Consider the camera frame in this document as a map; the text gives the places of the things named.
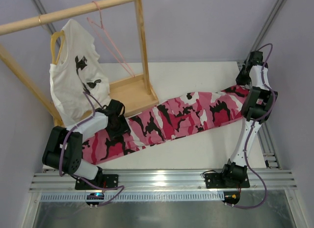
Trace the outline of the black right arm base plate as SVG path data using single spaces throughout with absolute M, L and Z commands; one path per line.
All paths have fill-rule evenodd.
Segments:
M 237 177 L 227 176 L 222 172 L 218 173 L 215 170 L 208 170 L 202 173 L 202 177 L 205 180 L 207 189 L 250 188 L 248 176 L 244 179 L 238 179 Z

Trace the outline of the pink camouflage trousers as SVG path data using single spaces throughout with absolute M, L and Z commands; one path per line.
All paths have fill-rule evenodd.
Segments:
M 249 90 L 234 85 L 219 92 L 191 92 L 127 118 L 131 129 L 113 140 L 103 129 L 82 144 L 82 158 L 94 165 L 133 152 L 221 127 L 241 119 Z

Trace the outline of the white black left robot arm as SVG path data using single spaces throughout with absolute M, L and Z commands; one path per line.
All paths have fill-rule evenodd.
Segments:
M 100 130 L 106 130 L 110 140 L 117 140 L 130 127 L 124 117 L 125 107 L 111 100 L 109 105 L 93 110 L 91 116 L 69 126 L 52 129 L 42 162 L 59 171 L 60 176 L 68 174 L 76 180 L 75 189 L 118 189 L 117 174 L 104 174 L 102 168 L 83 159 L 83 142 Z

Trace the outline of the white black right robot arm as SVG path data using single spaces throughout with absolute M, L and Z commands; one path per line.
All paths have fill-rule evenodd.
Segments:
M 269 84 L 268 65 L 263 52 L 253 51 L 236 78 L 239 85 L 248 85 L 249 94 L 242 106 L 242 129 L 236 148 L 221 172 L 224 188 L 239 188 L 247 183 L 250 170 L 248 157 L 262 124 L 269 118 L 278 93 Z

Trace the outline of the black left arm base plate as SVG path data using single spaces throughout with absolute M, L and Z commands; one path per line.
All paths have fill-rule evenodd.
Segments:
M 112 189 L 118 187 L 118 174 L 102 174 L 95 177 L 93 180 L 79 179 L 75 183 L 76 190 L 92 190 L 96 189 L 94 186 L 104 189 Z

